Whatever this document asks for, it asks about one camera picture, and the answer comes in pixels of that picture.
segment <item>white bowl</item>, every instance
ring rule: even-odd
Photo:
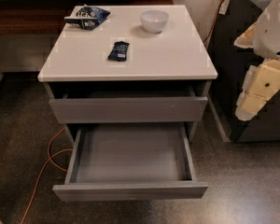
[[[140,15],[143,27],[150,33],[160,33],[169,20],[167,12],[159,10],[145,11]]]

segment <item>brown wooden shelf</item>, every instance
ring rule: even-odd
[[[20,0],[0,1],[0,35],[58,34],[64,17],[78,5],[171,5],[172,0]]]

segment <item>white countertop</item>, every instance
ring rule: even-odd
[[[51,81],[215,79],[217,72],[185,6],[112,6],[92,31],[66,24],[38,79]],[[81,7],[75,7],[76,14]],[[140,14],[166,11],[159,34],[146,32]],[[130,43],[126,62],[109,61],[114,42]]]

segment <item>concrete floor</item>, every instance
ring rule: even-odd
[[[62,125],[34,76],[6,76],[0,88],[0,219],[20,223],[47,145]],[[63,133],[52,152],[70,147]],[[206,108],[191,144],[200,200],[63,203],[51,190],[65,172],[49,164],[25,223],[280,224],[280,142],[223,143]],[[56,159],[68,163],[69,154]]]

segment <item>drawer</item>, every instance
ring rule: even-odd
[[[85,83],[50,106],[60,123],[199,121],[206,97],[187,82]]]
[[[95,124],[78,130],[62,201],[202,198],[182,123]]]

